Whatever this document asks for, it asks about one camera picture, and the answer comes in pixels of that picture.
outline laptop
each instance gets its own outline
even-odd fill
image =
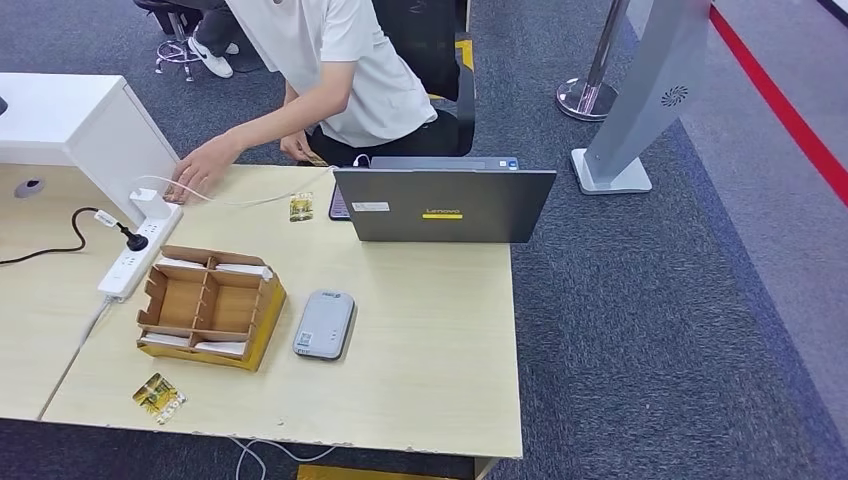
[[[375,157],[333,173],[359,239],[377,242],[527,242],[556,178],[514,158]]]

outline speaker grille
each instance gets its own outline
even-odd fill
[[[689,96],[688,88],[684,85],[675,85],[669,88],[667,92],[663,93],[660,103],[662,103],[662,106],[664,107],[674,107],[679,105],[683,100],[686,100],[687,96]]]

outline desk surface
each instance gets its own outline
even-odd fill
[[[491,457],[522,455],[508,245],[361,243],[331,222],[331,173],[235,167],[219,197],[273,196],[320,178],[315,218],[291,223],[288,202],[188,206],[169,241],[263,258],[289,298],[257,373],[135,348],[138,291],[95,327],[45,420],[361,448]],[[353,295],[358,315],[343,358],[296,356],[309,293]],[[188,401],[158,426],[131,395],[160,372]]]
[[[15,187],[33,177],[44,190],[16,199]],[[0,164],[0,259],[35,250],[75,247],[71,214],[93,206],[117,215],[115,206],[75,167]],[[123,236],[92,214],[79,217],[85,250],[49,254],[0,266],[0,416],[35,419],[79,344],[80,335],[102,302],[97,284],[124,246]]]

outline white t-shirt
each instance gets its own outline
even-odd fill
[[[356,62],[347,109],[321,122],[352,147],[381,145],[436,119],[421,80],[395,52],[371,0],[228,0],[271,71],[298,95],[318,86],[321,62]]]

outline gray device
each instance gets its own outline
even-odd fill
[[[375,169],[403,170],[518,170],[515,157],[374,157]]]
[[[344,292],[312,292],[294,336],[294,353],[324,360],[341,357],[354,307],[353,297]]]
[[[554,170],[333,173],[357,236],[378,242],[527,242],[556,178]]]

